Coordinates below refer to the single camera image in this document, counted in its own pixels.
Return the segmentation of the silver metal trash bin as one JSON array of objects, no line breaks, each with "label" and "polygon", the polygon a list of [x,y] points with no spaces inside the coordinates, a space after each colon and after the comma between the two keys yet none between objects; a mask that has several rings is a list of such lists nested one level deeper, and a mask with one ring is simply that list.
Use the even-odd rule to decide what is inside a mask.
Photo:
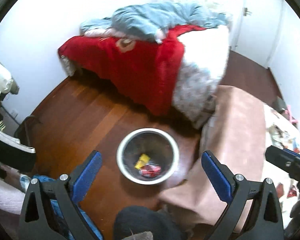
[{"label": "silver metal trash bin", "polygon": [[141,128],[130,132],[117,148],[121,173],[141,185],[156,185],[174,174],[179,163],[179,147],[167,132]]}]

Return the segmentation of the white door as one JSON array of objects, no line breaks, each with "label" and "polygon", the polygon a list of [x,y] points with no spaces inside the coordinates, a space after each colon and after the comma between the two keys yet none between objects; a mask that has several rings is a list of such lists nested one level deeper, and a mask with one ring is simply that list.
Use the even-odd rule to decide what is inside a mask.
[{"label": "white door", "polygon": [[283,0],[245,0],[234,51],[268,68],[283,13]]}]

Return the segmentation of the teal blue duvet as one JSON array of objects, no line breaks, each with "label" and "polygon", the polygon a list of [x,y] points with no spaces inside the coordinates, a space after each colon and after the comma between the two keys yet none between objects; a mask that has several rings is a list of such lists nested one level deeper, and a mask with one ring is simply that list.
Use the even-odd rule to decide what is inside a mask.
[{"label": "teal blue duvet", "polygon": [[211,29],[228,24],[227,14],[219,12],[213,4],[153,2],[128,5],[110,17],[84,21],[79,31],[88,37],[132,37],[161,43],[168,31],[178,25]]}]

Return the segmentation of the pink fluffy cloth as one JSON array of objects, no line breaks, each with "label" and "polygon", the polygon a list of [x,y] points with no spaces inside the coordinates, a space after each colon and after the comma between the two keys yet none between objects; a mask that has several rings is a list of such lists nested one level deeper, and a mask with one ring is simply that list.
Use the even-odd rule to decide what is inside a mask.
[{"label": "pink fluffy cloth", "polygon": [[5,183],[0,179],[0,209],[15,215],[20,215],[25,193]]}]

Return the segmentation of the pink tablecloth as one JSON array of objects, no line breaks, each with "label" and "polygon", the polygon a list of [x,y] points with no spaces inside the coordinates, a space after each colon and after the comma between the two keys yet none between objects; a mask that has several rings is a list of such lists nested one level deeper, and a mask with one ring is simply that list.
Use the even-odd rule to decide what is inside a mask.
[{"label": "pink tablecloth", "polygon": [[[210,150],[233,174],[260,181],[266,149],[264,104],[248,92],[219,86],[216,110],[203,127],[200,151]],[[185,181],[162,191],[159,198],[183,229],[197,224],[214,225],[226,207],[197,160]]]}]

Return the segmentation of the blue cloth on floor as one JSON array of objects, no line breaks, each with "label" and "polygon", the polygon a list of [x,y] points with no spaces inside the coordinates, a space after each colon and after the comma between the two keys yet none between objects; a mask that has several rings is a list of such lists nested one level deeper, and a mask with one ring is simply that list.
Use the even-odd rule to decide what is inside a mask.
[{"label": "blue cloth on floor", "polygon": [[[40,182],[50,182],[50,181],[54,181],[54,179],[47,177],[47,176],[40,176],[40,175],[35,175],[34,178],[37,178]],[[23,189],[23,191],[26,193],[27,188],[29,187],[29,184],[31,182],[32,178],[30,178],[27,175],[21,175],[20,176],[20,185]],[[61,232],[62,235],[66,238],[66,239],[74,239],[72,233],[68,230],[65,220],[63,218],[63,215],[61,213],[61,210],[59,208],[59,205],[57,203],[57,200],[51,200],[51,205],[53,208],[53,211],[55,213],[56,216],[56,220],[58,225],[61,228]],[[81,215],[83,216],[83,218],[85,219],[85,221],[88,223],[88,225],[90,226],[91,230],[94,232],[94,234],[98,237],[98,239],[103,239],[102,233],[98,230],[97,226],[94,224],[94,222],[90,219],[90,217],[86,214],[86,212],[84,212],[82,209],[79,208],[79,211],[81,212]]]}]

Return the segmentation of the black white bag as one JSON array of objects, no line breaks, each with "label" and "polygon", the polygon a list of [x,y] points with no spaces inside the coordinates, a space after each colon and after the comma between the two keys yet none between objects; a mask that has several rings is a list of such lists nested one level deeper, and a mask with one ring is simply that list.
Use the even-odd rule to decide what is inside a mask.
[{"label": "black white bag", "polygon": [[31,172],[36,163],[36,150],[0,131],[0,162],[21,172]]}]

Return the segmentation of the red wrapper in bin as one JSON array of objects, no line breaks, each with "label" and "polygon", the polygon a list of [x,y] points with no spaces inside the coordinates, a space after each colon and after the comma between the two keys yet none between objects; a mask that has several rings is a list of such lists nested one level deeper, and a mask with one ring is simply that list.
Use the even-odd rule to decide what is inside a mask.
[{"label": "red wrapper in bin", "polygon": [[159,165],[147,164],[140,168],[139,174],[145,178],[155,178],[161,174]]}]

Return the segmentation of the white checkered mattress quilt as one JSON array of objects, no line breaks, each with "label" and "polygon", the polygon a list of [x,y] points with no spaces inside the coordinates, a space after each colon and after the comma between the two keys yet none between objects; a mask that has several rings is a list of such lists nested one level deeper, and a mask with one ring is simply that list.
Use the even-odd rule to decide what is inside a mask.
[{"label": "white checkered mattress quilt", "polygon": [[206,122],[213,93],[222,80],[229,58],[229,29],[225,25],[191,31],[178,37],[184,45],[172,106],[195,129]]}]

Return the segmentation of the red plush blanket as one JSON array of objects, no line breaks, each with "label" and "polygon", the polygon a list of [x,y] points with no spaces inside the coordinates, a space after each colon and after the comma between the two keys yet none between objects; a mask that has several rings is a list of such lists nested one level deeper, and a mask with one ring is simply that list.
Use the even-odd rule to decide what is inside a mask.
[{"label": "red plush blanket", "polygon": [[119,93],[144,105],[153,115],[166,115],[185,52],[178,36],[203,31],[195,25],[178,25],[161,44],[124,38],[74,36],[58,48],[66,57],[101,79],[110,80]]}]

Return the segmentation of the striped white table cover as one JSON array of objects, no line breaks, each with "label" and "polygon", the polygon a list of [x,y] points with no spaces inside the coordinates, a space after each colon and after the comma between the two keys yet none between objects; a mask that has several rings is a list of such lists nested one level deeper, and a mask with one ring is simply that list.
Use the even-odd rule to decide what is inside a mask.
[{"label": "striped white table cover", "polygon": [[[266,122],[266,147],[275,146],[280,149],[300,150],[298,145],[299,130],[293,126],[283,115],[272,107],[264,104],[264,118]],[[283,227],[289,222],[293,206],[300,199],[297,181],[290,178],[288,173],[268,161],[264,161],[261,179],[272,179],[277,188],[281,206]]]}]

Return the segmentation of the yellow wrapper in bin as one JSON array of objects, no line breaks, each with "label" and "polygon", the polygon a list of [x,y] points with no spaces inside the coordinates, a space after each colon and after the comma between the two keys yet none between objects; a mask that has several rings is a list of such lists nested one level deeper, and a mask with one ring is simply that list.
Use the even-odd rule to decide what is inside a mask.
[{"label": "yellow wrapper in bin", "polygon": [[150,157],[143,153],[142,155],[140,155],[138,161],[134,165],[134,168],[140,170],[142,167],[146,166],[149,163],[149,161],[150,161]]}]

